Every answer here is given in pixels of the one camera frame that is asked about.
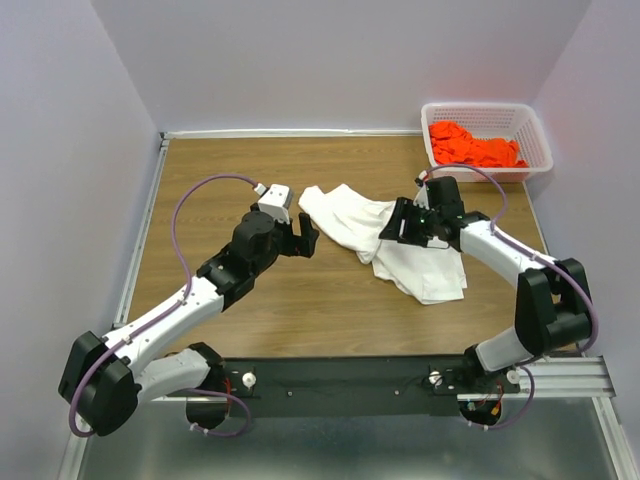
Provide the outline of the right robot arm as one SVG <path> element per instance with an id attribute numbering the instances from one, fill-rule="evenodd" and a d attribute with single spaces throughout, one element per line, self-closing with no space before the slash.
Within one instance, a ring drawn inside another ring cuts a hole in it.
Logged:
<path id="1" fill-rule="evenodd" d="M 417 183 L 416 199 L 396 199 L 380 239 L 422 248 L 440 240 L 482 262 L 516 292 L 512 327 L 465 350 L 456 373 L 467 389 L 483 391 L 497 372 L 594 340 L 596 313 L 580 262 L 539 253 L 487 215 L 467 210 L 452 176 L 421 177 Z"/>

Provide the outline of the white t shirt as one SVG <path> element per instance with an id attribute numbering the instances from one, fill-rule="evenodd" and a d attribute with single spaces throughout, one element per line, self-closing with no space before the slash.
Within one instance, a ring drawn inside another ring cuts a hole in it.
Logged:
<path id="1" fill-rule="evenodd" d="M 370 200 L 341 184 L 329 192 L 308 187 L 298 204 L 326 236 L 371 266 L 376 278 L 392 282 L 421 304 L 464 298 L 467 279 L 456 250 L 441 241 L 422 248 L 379 238 L 393 201 Z"/>

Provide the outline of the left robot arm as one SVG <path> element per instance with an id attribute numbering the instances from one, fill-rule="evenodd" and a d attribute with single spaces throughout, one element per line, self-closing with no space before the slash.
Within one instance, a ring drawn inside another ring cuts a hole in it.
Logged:
<path id="1" fill-rule="evenodd" d="M 119 429 L 140 403 L 157 396 L 156 354 L 200 323 L 240 301 L 281 256 L 310 258 L 319 232 L 308 214 L 300 232 L 265 212 L 246 213 L 230 242 L 189 275 L 175 294 L 130 324 L 97 336 L 87 331 L 71 346 L 58 386 L 78 437 Z"/>

